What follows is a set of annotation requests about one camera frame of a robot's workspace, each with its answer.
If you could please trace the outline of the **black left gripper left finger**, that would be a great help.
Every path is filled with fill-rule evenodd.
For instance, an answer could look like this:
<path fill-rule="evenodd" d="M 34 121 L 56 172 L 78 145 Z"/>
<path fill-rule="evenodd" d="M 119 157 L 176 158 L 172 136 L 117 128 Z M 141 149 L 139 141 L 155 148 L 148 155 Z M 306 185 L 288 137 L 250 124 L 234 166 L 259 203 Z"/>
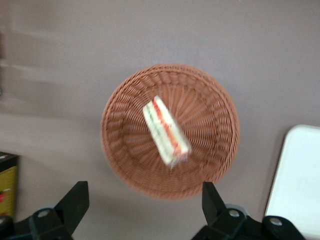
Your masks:
<path fill-rule="evenodd" d="M 77 182 L 54 206 L 35 211 L 14 225 L 16 240 L 71 240 L 90 206 L 87 181 Z"/>

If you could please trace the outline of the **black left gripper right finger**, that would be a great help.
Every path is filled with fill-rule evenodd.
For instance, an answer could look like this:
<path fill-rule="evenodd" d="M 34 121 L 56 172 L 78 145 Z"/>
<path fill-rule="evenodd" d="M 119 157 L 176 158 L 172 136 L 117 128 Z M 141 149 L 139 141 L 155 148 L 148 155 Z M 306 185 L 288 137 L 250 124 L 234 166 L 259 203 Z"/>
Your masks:
<path fill-rule="evenodd" d="M 244 208 L 225 204 L 212 182 L 202 185 L 202 211 L 207 225 L 194 240 L 264 240 L 262 224 L 252 219 Z"/>

